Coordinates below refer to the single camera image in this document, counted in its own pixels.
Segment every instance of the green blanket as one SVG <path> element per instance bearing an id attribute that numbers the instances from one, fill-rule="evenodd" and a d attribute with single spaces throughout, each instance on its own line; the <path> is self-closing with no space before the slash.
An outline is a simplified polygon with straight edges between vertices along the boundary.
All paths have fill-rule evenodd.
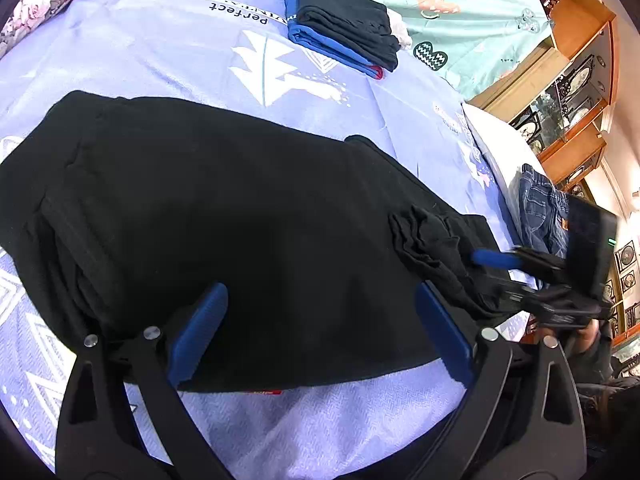
<path id="1" fill-rule="evenodd" d="M 412 52 L 466 99 L 512 72 L 551 34 L 539 0 L 376 0 L 408 25 Z"/>

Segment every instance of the bed sheet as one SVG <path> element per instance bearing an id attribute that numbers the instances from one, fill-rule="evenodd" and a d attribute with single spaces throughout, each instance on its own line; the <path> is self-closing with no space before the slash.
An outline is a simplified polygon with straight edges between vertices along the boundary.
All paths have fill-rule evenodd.
<path id="1" fill-rule="evenodd" d="M 183 98 L 334 139 L 367 136 L 458 211 L 486 216 L 500 247 L 510 248 L 513 222 L 462 96 L 406 52 L 395 72 L 375 81 L 305 50 L 287 39 L 283 14 L 284 0 L 73 1 L 0 62 L 0 160 L 69 91 Z M 505 333 L 517 338 L 524 320 Z M 73 362 L 0 250 L 0 400 L 52 467 Z M 127 393 L 149 451 L 168 460 L 139 391 L 127 385 Z M 238 480 L 320 480 L 406 446 L 464 393 L 437 360 L 277 396 L 181 396 Z"/>
<path id="2" fill-rule="evenodd" d="M 551 34 L 540 0 L 375 0 L 407 24 L 414 55 L 471 99 Z"/>

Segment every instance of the denim pocket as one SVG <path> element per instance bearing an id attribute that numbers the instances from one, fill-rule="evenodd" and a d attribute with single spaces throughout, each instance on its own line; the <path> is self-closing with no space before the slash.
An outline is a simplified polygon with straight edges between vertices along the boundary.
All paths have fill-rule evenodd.
<path id="1" fill-rule="evenodd" d="M 527 223 L 532 230 L 538 229 L 545 222 L 546 199 L 546 194 L 535 187 L 529 188 L 529 192 L 524 197 L 524 211 L 527 215 Z"/>

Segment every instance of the person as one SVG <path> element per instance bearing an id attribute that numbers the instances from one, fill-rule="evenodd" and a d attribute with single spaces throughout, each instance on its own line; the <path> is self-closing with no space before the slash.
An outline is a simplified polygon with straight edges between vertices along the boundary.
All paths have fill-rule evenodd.
<path id="1" fill-rule="evenodd" d="M 539 328 L 537 338 L 558 336 Z M 611 349 L 613 334 L 608 321 L 592 319 L 572 334 L 566 352 L 584 421 L 588 463 L 601 458 L 640 406 L 640 378 L 615 377 Z"/>

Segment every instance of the stack of folded clothes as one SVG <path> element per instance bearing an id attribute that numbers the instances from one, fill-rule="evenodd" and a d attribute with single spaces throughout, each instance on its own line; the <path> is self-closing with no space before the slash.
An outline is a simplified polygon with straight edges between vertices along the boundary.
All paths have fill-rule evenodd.
<path id="1" fill-rule="evenodd" d="M 380 79 L 398 66 L 398 38 L 373 0 L 285 0 L 289 39 Z"/>

